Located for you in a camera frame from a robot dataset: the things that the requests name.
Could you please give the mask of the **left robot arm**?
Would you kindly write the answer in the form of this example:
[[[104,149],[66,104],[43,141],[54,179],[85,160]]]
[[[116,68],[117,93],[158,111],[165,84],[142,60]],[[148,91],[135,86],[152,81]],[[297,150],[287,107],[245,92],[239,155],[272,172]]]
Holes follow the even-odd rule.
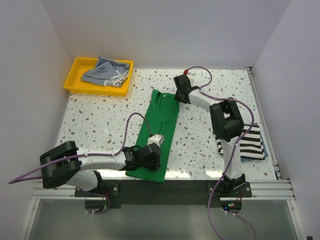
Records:
[[[139,168],[156,171],[162,154],[159,143],[144,147],[132,146],[113,151],[92,152],[67,141],[40,156],[42,186],[55,189],[69,185],[99,196],[104,190],[98,170],[135,171]]]

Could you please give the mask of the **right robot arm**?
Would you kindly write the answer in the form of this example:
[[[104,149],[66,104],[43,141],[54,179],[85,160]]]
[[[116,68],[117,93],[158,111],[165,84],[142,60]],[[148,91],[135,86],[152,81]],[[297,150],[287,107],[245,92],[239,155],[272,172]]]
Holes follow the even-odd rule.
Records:
[[[221,182],[214,190],[216,195],[235,196],[246,177],[241,170],[239,137],[244,129],[244,121],[233,98],[217,99],[202,93],[198,86],[193,86],[186,74],[173,78],[176,93],[174,99],[180,103],[191,104],[210,113],[212,131],[220,140],[224,159],[224,171]]]

